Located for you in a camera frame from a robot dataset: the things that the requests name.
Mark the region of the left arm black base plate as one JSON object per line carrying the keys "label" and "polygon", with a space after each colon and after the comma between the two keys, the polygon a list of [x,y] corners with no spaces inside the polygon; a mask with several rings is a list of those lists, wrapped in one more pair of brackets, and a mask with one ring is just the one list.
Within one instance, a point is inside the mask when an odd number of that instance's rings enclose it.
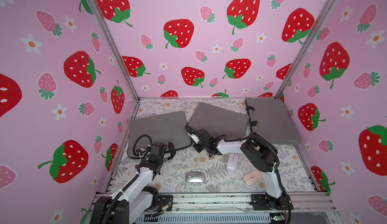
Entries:
{"label": "left arm black base plate", "polygon": [[173,195],[159,195],[156,205],[154,208],[150,208],[150,211],[171,211],[173,206]]}

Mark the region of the silver grey computer mouse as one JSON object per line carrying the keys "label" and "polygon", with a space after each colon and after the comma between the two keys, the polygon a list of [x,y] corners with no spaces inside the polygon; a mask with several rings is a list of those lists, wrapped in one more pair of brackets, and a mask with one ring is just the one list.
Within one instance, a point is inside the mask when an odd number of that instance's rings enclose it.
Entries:
{"label": "silver grey computer mouse", "polygon": [[188,172],[185,175],[187,183],[203,183],[206,180],[206,175],[203,172]]}

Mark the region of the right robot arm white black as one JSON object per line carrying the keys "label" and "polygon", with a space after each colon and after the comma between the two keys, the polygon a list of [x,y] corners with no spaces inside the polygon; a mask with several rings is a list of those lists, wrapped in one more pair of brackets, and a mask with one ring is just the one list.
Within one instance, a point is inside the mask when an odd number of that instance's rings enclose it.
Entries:
{"label": "right robot arm white black", "polygon": [[185,125],[185,129],[197,152],[205,150],[209,156],[244,154],[250,163],[262,173],[266,193],[252,195],[250,205],[254,210],[294,209],[279,175],[278,150],[262,136],[252,132],[242,138],[227,138],[226,135],[212,137],[205,129],[197,131],[189,125]]}

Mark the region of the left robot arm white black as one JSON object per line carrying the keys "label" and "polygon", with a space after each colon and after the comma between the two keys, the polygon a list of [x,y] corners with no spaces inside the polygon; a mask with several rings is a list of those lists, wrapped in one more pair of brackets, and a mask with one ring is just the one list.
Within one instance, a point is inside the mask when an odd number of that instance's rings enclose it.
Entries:
{"label": "left robot arm white black", "polygon": [[153,142],[143,134],[135,141],[132,152],[141,160],[135,166],[135,175],[109,197],[97,200],[91,224],[133,224],[146,210],[151,214],[145,217],[154,219],[172,209],[173,197],[160,196],[158,189],[149,184],[160,175],[163,163],[176,155],[173,143]]}

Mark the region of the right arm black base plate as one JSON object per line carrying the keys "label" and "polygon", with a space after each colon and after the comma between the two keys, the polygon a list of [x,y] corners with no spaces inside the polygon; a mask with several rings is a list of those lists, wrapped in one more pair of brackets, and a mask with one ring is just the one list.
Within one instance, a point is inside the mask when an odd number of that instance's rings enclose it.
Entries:
{"label": "right arm black base plate", "polygon": [[282,193],[279,198],[274,198],[268,194],[253,194],[251,195],[250,205],[254,210],[294,210],[290,196]]}

